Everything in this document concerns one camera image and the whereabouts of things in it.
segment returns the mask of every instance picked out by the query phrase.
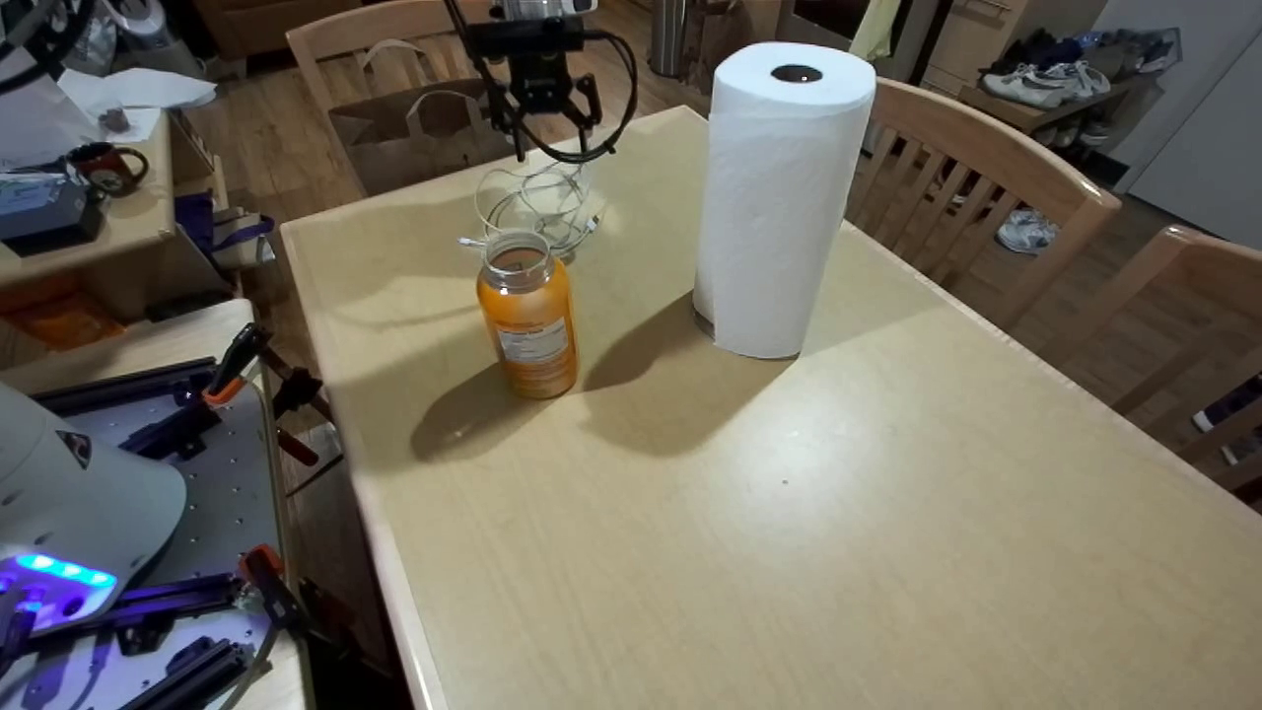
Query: juice bottle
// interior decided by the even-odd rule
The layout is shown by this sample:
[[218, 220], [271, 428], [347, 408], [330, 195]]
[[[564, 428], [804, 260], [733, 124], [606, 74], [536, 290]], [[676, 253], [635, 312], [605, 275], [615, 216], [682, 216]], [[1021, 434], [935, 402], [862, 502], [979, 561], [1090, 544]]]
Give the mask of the juice bottle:
[[478, 306], [499, 367], [522, 398], [555, 398], [576, 382], [576, 329], [568, 267], [536, 232], [506, 232], [486, 244]]

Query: table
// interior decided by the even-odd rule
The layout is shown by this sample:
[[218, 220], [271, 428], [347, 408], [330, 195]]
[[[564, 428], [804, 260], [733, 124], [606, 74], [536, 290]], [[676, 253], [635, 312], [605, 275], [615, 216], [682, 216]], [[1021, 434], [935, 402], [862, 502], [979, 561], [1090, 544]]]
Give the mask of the table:
[[414, 696], [1258, 707], [1262, 521], [862, 232], [799, 358], [708, 349], [701, 136], [640, 119], [590, 165], [585, 388], [545, 408], [453, 244], [486, 169], [284, 227]]
[[[189, 358], [218, 358], [231, 335], [254, 323], [248, 299], [223, 299], [167, 323], [143, 323], [130, 329], [120, 340], [104, 340], [80, 352], [47, 356], [39, 365], [25, 365], [10, 370], [0, 370], [0, 378], [16, 392], [60, 392], [72, 382], [97, 382], [97, 378], [122, 378], [134, 370], [152, 370], [168, 365]], [[271, 671], [260, 675], [237, 707], [260, 707], [260, 710], [301, 710], [305, 701], [305, 666], [301, 646], [292, 636], [275, 636], [275, 646], [268, 654]]]
[[201, 250], [175, 227], [175, 148], [160, 119], [150, 143], [138, 148], [150, 157], [146, 182], [120, 200], [105, 200], [104, 232], [88, 244], [16, 258], [0, 244], [0, 294], [21, 294], [33, 279], [88, 274], [95, 294], [116, 317], [146, 317], [156, 299], [192, 294], [223, 294], [223, 279], [201, 258]]

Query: paper towel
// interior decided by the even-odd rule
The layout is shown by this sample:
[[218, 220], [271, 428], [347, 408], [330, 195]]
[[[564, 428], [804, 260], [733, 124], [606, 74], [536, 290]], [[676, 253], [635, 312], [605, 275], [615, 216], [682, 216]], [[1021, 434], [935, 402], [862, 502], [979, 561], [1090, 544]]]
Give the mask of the paper towel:
[[753, 43], [716, 66], [694, 307], [723, 352], [799, 352], [872, 94], [872, 64], [832, 48]]

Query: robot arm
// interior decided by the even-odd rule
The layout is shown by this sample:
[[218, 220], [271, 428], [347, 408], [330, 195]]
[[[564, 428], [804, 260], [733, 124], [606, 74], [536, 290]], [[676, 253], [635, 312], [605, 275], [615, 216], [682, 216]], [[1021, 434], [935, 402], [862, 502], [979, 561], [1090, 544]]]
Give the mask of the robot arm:
[[[526, 140], [549, 157], [576, 165], [615, 152], [635, 119], [640, 73], [626, 41], [585, 27], [597, 0], [506, 0], [498, 23], [471, 23], [457, 0], [446, 0], [446, 12], [488, 91], [488, 119], [514, 140], [515, 157], [526, 156]], [[611, 43], [630, 85], [619, 125], [597, 148], [588, 140], [605, 124], [598, 89], [590, 74], [568, 74], [568, 51], [585, 51], [585, 43]], [[555, 152], [536, 140], [526, 124], [530, 116], [564, 116], [580, 136], [580, 152]]]

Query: wooden chair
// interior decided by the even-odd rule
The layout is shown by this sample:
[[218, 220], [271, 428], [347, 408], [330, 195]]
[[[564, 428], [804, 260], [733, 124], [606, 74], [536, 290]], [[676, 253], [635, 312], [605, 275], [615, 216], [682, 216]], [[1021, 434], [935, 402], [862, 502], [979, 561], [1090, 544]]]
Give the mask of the wooden chair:
[[1201, 319], [1188, 329], [1154, 365], [1107, 396], [1112, 412], [1140, 421], [1175, 454], [1195, 463], [1225, 490], [1258, 490], [1262, 480], [1262, 398], [1244, 412], [1208, 417], [1208, 408], [1262, 377], [1262, 253], [1201, 236], [1195, 228], [1162, 228], [1132, 258], [1104, 294], [1053, 335], [1048, 358], [1070, 367], [1090, 349], [1104, 352], [1107, 335], [1140, 317], [1144, 299], [1201, 299]]
[[284, 41], [368, 195], [509, 156], [442, 0], [364, 6]]
[[1121, 200], [1015, 125], [878, 79], [848, 220], [970, 299], [975, 265], [996, 250], [992, 232], [1015, 208], [1037, 208], [1057, 227], [1057, 240], [996, 285], [996, 307], [981, 307], [1002, 329], [1053, 290]]
[[[364, 103], [384, 91], [405, 91], [426, 85], [473, 79], [473, 66], [453, 37], [453, 23], [438, 0], [390, 0], [323, 15], [315, 23], [284, 33], [292, 61], [319, 108], [319, 116]], [[405, 43], [414, 64], [396, 57], [385, 73], [358, 73], [372, 48]]]

